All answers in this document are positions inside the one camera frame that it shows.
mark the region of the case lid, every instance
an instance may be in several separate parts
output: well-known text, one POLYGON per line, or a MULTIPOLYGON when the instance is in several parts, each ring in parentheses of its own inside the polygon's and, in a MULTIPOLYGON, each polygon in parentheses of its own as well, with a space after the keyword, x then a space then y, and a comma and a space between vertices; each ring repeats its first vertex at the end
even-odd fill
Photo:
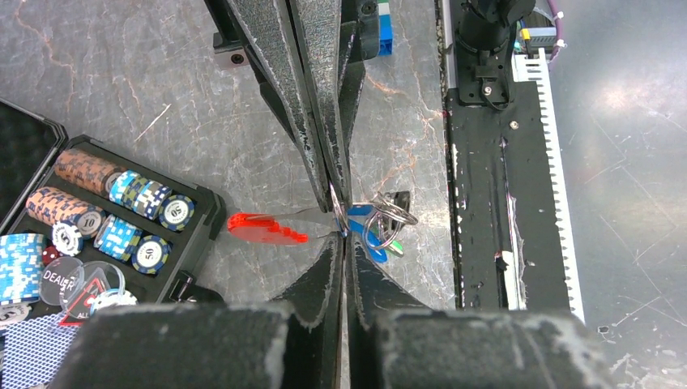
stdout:
POLYGON ((0 235, 67 141, 63 126, 0 98, 0 235))

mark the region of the metal key ring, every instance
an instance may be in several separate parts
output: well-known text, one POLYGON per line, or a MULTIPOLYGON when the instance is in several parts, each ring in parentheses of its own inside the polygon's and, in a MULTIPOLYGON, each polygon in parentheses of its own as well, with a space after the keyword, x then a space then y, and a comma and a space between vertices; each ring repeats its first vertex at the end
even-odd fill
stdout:
POLYGON ((368 220, 365 221, 365 226, 363 229, 363 232, 364 232, 363 237, 365 239, 365 244, 372 250, 383 250, 383 249, 386 249, 387 247, 391 246, 391 244, 396 239, 396 236, 400 232, 400 228, 394 229, 393 233, 389 237, 386 237, 386 232, 384 231, 384 229, 379 228, 380 226, 383 227, 380 223, 382 218, 383 218, 383 215, 381 214, 381 212, 375 212, 370 218, 368 218, 368 220), (378 240, 381 242, 379 244, 379 246, 375 246, 372 242, 369 241, 369 238, 368 238, 369 231, 371 230, 372 224, 375 221, 377 221, 377 223, 378 223, 378 233, 379 233, 378 240))
POLYGON ((382 195, 379 192, 377 192, 377 195, 372 200, 372 203, 375 209, 377 209, 377 211, 382 213, 384 216, 387 216, 400 223, 415 225, 419 222, 419 220, 416 217, 414 217, 413 214, 407 212, 403 208, 387 200, 384 197, 384 195, 382 195))
POLYGON ((336 192, 334 192, 334 185, 332 185, 331 182, 329 183, 329 191, 331 192, 331 203, 334 210, 336 223, 339 225, 339 229, 341 230, 341 236, 347 237, 348 232, 351 231, 351 226, 348 224, 348 215, 341 207, 341 203, 336 197, 336 192))

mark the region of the keychain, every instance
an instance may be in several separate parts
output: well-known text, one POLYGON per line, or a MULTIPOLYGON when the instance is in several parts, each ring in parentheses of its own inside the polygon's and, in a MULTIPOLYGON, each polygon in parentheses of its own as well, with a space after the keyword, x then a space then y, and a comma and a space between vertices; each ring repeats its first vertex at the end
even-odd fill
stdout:
POLYGON ((402 257, 403 247, 395 238, 406 225, 415 225, 418 220, 405 209, 394 204, 389 198, 391 194, 379 194, 369 203, 354 203, 343 221, 343 215, 334 212, 322 212, 319 208, 306 208, 298 212, 282 215, 237 213, 229 218, 229 232, 248 242, 266 243, 272 245, 294 246, 309 242, 311 239, 337 232, 343 236, 348 231, 359 233, 369 248, 373 260, 378 263, 386 262, 386 250, 402 257), (324 225, 329 228, 326 234, 311 237, 299 233, 289 227, 282 226, 280 220, 301 220, 324 225))

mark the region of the black case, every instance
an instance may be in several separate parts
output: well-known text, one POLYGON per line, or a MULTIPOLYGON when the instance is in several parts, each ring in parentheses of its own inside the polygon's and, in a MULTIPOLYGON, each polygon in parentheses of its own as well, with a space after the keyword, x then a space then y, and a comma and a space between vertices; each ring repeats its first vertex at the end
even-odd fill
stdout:
MULTIPOLYGON (((137 272, 129 263, 121 263, 95 249, 92 240, 85 241, 81 254, 83 262, 104 261, 122 270, 126 289, 140 302, 180 301, 182 294, 193 288, 193 274, 198 274, 204 257, 227 218, 226 204, 216 193, 167 174, 146 168, 109 150, 103 143, 80 135, 69 140, 64 127, 47 118, 31 113, 0 99, 0 234, 34 232, 50 237, 51 228, 29 217, 24 210, 26 198, 36 188, 53 186, 84 201, 103 208, 109 214, 134 224, 147 233, 157 235, 172 244, 167 263, 155 276, 137 272), (53 163, 63 150, 78 148, 94 156, 109 160, 144 177, 166 185, 176 193, 194 200, 195 211, 190 223, 181 232, 166 229, 115 203, 62 180, 54 173, 53 163)), ((195 291, 194 299, 203 291, 195 291)), ((58 312, 58 306, 42 301, 33 304, 31 317, 58 312)))

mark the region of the blue playing card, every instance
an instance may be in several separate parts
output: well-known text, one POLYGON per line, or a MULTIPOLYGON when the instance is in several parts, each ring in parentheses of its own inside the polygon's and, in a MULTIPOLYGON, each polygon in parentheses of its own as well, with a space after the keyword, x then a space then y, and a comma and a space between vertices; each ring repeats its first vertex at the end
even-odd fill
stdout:
POLYGON ((32 318, 7 329, 2 389, 52 381, 79 327, 59 327, 64 314, 32 318))

